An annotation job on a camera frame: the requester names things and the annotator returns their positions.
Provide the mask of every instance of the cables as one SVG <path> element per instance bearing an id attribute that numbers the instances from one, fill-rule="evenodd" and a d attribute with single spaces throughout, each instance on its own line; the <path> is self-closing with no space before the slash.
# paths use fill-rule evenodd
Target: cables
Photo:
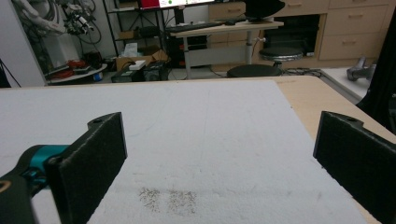
<path id="1" fill-rule="evenodd" d="M 222 74 L 220 74 L 220 73 L 217 73 L 217 72 L 215 72 L 215 71 L 213 71 L 213 70 L 212 70 L 212 73 L 215 74 L 215 75 L 218 76 L 218 77 L 221 77 L 221 78 L 228 78 L 227 76 L 224 76 L 224 75 L 222 75 Z"/>
<path id="2" fill-rule="evenodd" d="M 3 73 L 6 76 L 6 71 L 4 70 L 6 68 L 6 70 L 8 71 L 9 75 L 12 77 L 12 79 L 14 79 L 14 81 L 17 83 L 17 85 L 19 87 L 21 87 L 21 84 L 17 81 L 17 79 L 11 74 L 11 72 L 8 70 L 8 68 L 6 67 L 6 65 L 3 63 L 3 61 L 0 59 L 0 70 L 1 73 Z"/>
<path id="3" fill-rule="evenodd" d="M 166 20 L 165 20 L 165 27 L 168 26 L 168 23 L 169 23 L 172 19 L 174 19 L 175 16 L 171 17 L 169 20 L 168 20 L 168 18 L 169 18 L 169 9 L 167 10 L 167 15 L 166 15 Z"/>
<path id="4" fill-rule="evenodd" d="M 261 34 L 262 34 L 262 31 L 259 31 L 259 36 L 256 38 L 256 43 L 254 43 L 254 45 L 253 45 L 253 51 L 251 51 L 251 57 L 253 57 L 253 55 L 254 55 L 254 49 L 256 48 L 257 43 L 259 43 L 259 41 L 261 41 L 261 39 L 260 39 Z"/>
<path id="5" fill-rule="evenodd" d="M 320 69 L 313 68 L 288 68 L 284 70 L 283 76 L 312 76 L 312 77 L 324 77 L 323 72 Z"/>
<path id="6" fill-rule="evenodd" d="M 91 0 L 92 6 L 89 6 L 88 1 L 87 0 L 82 0 L 83 3 L 81 3 L 82 5 L 86 6 L 91 13 L 93 13 L 94 11 L 96 11 L 96 4 L 93 0 Z"/>
<path id="7" fill-rule="evenodd" d="M 84 42 L 86 44 L 95 45 L 95 44 L 98 44 L 102 40 L 102 32 L 100 31 L 99 27 L 96 25 L 95 22 L 91 21 L 91 23 L 95 27 L 95 31 L 97 31 L 97 34 L 98 34 L 97 40 L 95 40 L 95 41 L 92 40 L 92 31 L 90 31 L 90 30 L 87 33 L 90 40 L 85 40 L 85 39 L 81 38 L 81 35 L 77 35 L 77 38 L 81 42 Z"/>

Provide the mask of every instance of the white table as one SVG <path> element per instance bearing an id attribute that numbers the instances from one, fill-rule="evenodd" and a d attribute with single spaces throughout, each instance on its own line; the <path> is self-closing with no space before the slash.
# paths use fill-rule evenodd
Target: white table
<path id="1" fill-rule="evenodd" d="M 48 80 L 47 82 L 49 84 L 58 84 L 58 83 L 66 82 L 66 81 L 71 81 L 71 80 L 76 80 L 76 79 L 80 79 L 80 78 L 84 78 L 84 77 L 89 77 L 89 76 L 93 76 L 93 75 L 102 73 L 103 70 L 105 70 L 106 68 L 107 68 L 107 64 L 106 63 L 102 63 L 102 66 L 99 69 L 91 70 L 91 71 L 89 71 L 86 74 L 73 75 L 71 77 L 66 77 L 66 78 L 51 79 L 51 80 Z"/>
<path id="2" fill-rule="evenodd" d="M 267 79 L 0 90 L 0 174 L 121 111 L 129 158 L 90 223 L 364 223 L 312 157 L 320 112 L 394 136 L 315 77 Z M 50 197 L 40 223 L 59 222 Z"/>
<path id="3" fill-rule="evenodd" d="M 191 67 L 217 64 L 217 63 L 235 63 L 245 61 L 251 64 L 252 47 L 252 32 L 256 30 L 277 29 L 283 26 L 280 21 L 261 21 L 261 22 L 238 22 L 232 26 L 216 26 L 200 30 L 193 30 L 181 33 L 171 33 L 171 36 L 182 37 L 184 44 L 184 59 L 186 62 L 187 79 L 191 79 Z M 190 36 L 198 35 L 217 35 L 235 32 L 247 32 L 247 43 L 245 46 L 236 46 L 218 49 L 198 49 L 189 50 L 188 38 Z"/>

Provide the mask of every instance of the wall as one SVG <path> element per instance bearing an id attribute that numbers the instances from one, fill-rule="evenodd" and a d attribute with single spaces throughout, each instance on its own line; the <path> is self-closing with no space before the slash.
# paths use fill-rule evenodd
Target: wall
<path id="1" fill-rule="evenodd" d="M 10 0 L 0 2 L 0 27 L 0 58 L 11 74 L 23 87 L 45 86 L 44 77 Z M 7 78 L 12 87 L 18 86 L 10 76 Z"/>
<path id="2" fill-rule="evenodd" d="M 106 5 L 108 7 L 107 10 L 114 8 L 113 0 L 105 0 L 105 1 L 106 1 Z M 107 24 L 106 13 L 105 13 L 105 9 L 103 7 L 103 2 L 102 2 L 102 0 L 94 0 L 94 2 L 96 4 L 96 10 L 93 13 L 93 16 L 96 18 L 95 23 L 99 27 L 100 32 L 102 33 L 102 40 L 100 43 L 98 43 L 96 45 L 96 48 L 99 49 L 99 51 L 101 52 L 103 57 L 115 56 L 115 50 L 113 47 L 110 30 L 109 30 L 108 24 Z M 155 23 L 155 17 L 153 16 L 153 14 L 148 13 L 147 15 L 148 15 L 148 18 L 153 23 Z M 132 23 L 132 20 L 134 19 L 134 17 L 131 16 L 131 14 L 123 14 L 121 16 L 124 18 L 123 20 L 126 23 L 124 25 L 124 27 L 128 27 Z M 173 16 L 174 16 L 174 13 L 173 13 L 172 9 L 163 11 L 163 17 L 164 17 L 165 21 L 166 21 L 166 19 L 169 20 L 169 19 L 173 18 Z M 185 22 L 208 21 L 207 6 L 187 7 L 184 9 L 184 17 L 185 17 Z M 115 18 L 115 16 L 112 16 L 112 15 L 110 16 L 112 25 L 114 26 L 114 28 L 116 29 L 116 32 L 117 32 L 118 24 L 117 24 L 117 21 L 113 20 L 114 18 Z M 175 20 L 170 20 L 168 22 L 168 25 L 171 25 L 171 24 L 175 24 Z M 159 44 L 158 40 L 156 40 L 155 42 L 149 41 L 148 43 L 149 44 Z M 144 45 L 145 43 L 143 41 L 138 41 L 138 44 Z M 95 50 L 95 47 L 84 44 L 83 50 L 84 50 L 84 52 L 89 52 L 91 50 Z"/>
<path id="3" fill-rule="evenodd" d="M 111 5 L 113 0 L 105 0 L 108 5 Z M 99 50 L 103 57 L 115 56 L 115 50 L 113 47 L 110 30 L 106 20 L 106 13 L 103 7 L 102 0 L 93 0 L 96 4 L 96 10 L 93 16 L 96 18 L 95 32 L 92 33 L 91 39 L 99 39 L 99 33 L 101 33 L 101 40 L 95 45 L 81 44 L 76 36 L 73 36 L 73 42 L 75 48 L 78 51 L 78 55 L 82 53 Z M 188 7 L 185 9 L 185 21 L 207 21 L 207 6 L 199 7 Z M 165 18 L 172 18 L 173 11 L 165 10 L 163 12 Z M 15 8 L 11 3 L 11 0 L 0 1 L 0 58 L 3 60 L 7 68 L 10 70 L 12 75 L 18 80 L 23 87 L 31 86 L 45 86 L 46 81 L 43 73 L 38 65 L 37 59 L 33 54 L 33 50 L 28 42 L 26 34 L 21 28 L 21 22 L 15 12 Z M 90 37 L 84 35 L 84 40 L 89 41 Z M 12 87 L 16 87 L 17 84 L 8 78 Z"/>

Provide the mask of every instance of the cardboard box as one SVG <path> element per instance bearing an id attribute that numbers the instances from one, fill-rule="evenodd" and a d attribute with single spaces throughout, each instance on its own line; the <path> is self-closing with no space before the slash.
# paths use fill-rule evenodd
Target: cardboard box
<path id="1" fill-rule="evenodd" d="M 116 65 L 117 65 L 117 71 L 120 71 L 125 64 L 128 64 L 129 62 L 133 61 L 139 61 L 139 60 L 145 60 L 146 65 L 149 65 L 151 62 L 156 62 L 156 61 L 168 61 L 169 57 L 163 51 L 160 49 L 158 46 L 148 46 L 144 48 L 139 48 L 137 49 L 139 52 L 142 52 L 144 56 L 141 57 L 130 57 L 130 58 L 117 58 L 116 59 Z"/>
<path id="2" fill-rule="evenodd" d="M 133 7 L 133 8 L 139 8 L 139 5 L 137 4 L 137 2 L 123 2 L 120 3 L 119 5 L 120 8 L 126 8 L 126 7 Z"/>
<path id="3" fill-rule="evenodd" d="M 119 39 L 132 39 L 134 38 L 134 31 L 122 31 L 119 33 Z"/>

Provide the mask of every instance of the crumbs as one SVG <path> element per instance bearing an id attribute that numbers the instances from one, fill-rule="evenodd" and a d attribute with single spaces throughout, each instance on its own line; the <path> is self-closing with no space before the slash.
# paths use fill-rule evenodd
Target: crumbs
<path id="1" fill-rule="evenodd" d="M 197 194 L 192 191 L 142 188 L 139 192 L 140 202 L 154 213 L 167 212 L 179 216 L 195 214 Z"/>

